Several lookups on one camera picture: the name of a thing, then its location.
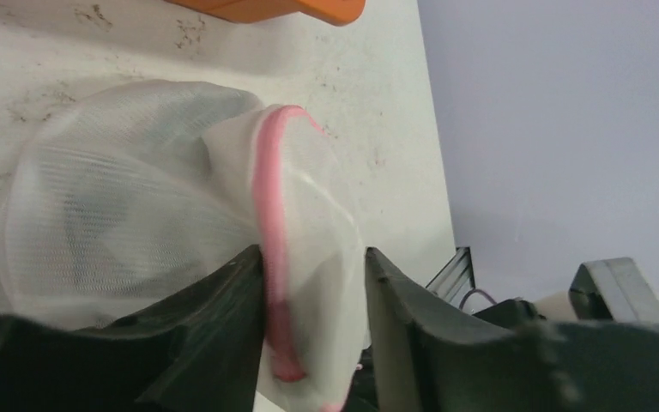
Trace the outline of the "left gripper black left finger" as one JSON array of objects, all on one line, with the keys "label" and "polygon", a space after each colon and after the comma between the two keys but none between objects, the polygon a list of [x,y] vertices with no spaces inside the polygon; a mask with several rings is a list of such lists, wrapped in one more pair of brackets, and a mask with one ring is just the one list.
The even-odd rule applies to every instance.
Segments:
[{"label": "left gripper black left finger", "polygon": [[0,314],[0,411],[250,411],[264,340],[262,257],[102,327]]}]

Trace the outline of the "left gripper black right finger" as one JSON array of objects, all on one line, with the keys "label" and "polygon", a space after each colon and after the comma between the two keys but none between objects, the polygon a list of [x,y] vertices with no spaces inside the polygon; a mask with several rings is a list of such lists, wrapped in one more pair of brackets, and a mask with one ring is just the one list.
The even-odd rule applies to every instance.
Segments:
[{"label": "left gripper black right finger", "polygon": [[366,251],[383,411],[659,411],[659,324],[467,314]]}]

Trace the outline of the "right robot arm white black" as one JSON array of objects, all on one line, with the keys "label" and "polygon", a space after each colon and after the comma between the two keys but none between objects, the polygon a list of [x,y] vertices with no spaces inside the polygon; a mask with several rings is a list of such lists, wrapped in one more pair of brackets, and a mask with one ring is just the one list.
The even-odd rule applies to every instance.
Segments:
[{"label": "right robot arm white black", "polygon": [[500,301],[474,316],[507,329],[533,320],[659,324],[659,299],[635,261],[618,257],[581,264],[566,292]]}]

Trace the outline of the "white mesh laundry bag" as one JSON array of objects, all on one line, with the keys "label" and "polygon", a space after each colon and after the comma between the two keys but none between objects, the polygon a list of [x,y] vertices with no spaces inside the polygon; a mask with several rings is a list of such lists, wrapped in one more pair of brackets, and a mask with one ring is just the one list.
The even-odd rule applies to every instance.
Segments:
[{"label": "white mesh laundry bag", "polygon": [[259,392],[341,409],[366,346],[365,244],[348,172],[301,107],[207,82],[110,88],[42,126],[0,207],[12,307],[64,329],[143,309],[253,244]]}]

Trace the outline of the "orange plastic tub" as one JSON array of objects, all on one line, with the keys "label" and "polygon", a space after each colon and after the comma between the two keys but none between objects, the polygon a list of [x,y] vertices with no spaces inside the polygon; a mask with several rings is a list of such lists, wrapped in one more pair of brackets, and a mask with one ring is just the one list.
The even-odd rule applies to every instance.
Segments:
[{"label": "orange plastic tub", "polygon": [[365,0],[169,0],[224,21],[250,24],[300,13],[333,26],[346,26],[362,14]]}]

